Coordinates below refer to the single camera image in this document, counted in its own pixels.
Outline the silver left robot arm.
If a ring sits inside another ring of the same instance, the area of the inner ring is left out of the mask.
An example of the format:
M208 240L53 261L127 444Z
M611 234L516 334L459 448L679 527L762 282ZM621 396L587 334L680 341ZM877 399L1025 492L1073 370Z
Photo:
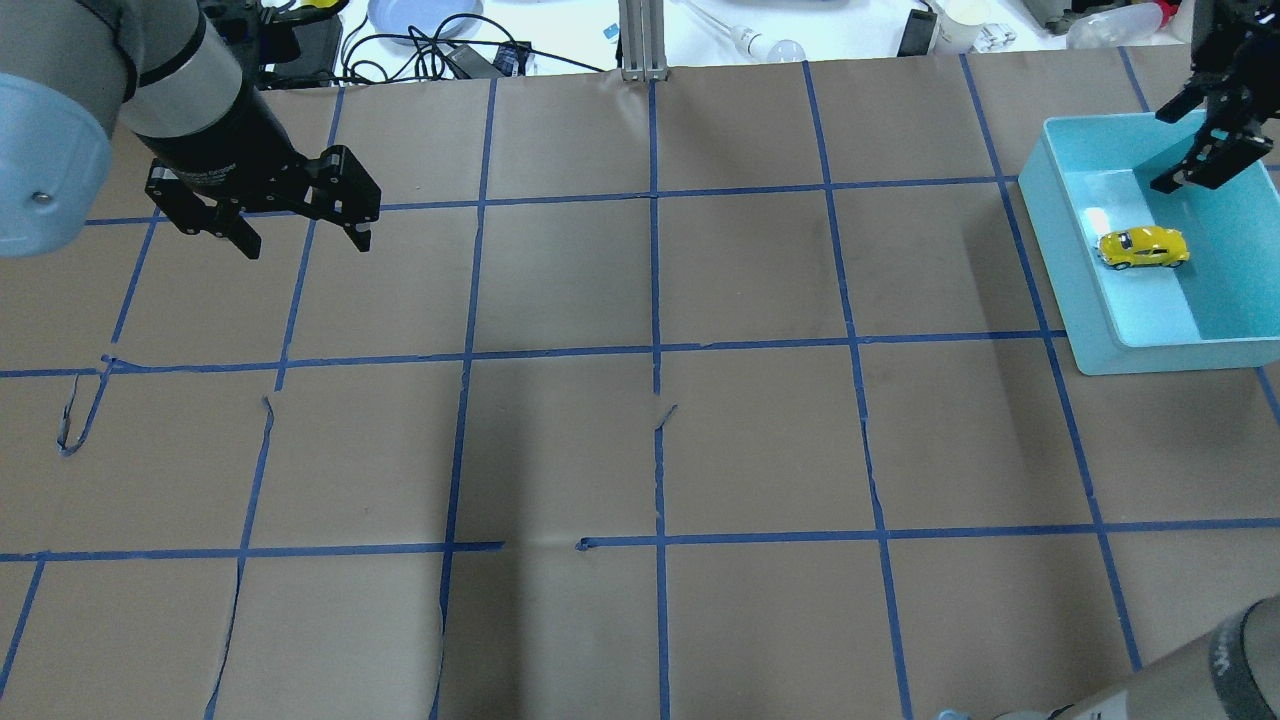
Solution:
M76 240L123 124L154 155L143 191L184 234L257 259L250 213L339 227L369 251L381 191L346 146L298 151L196 1L5 1L1 252Z

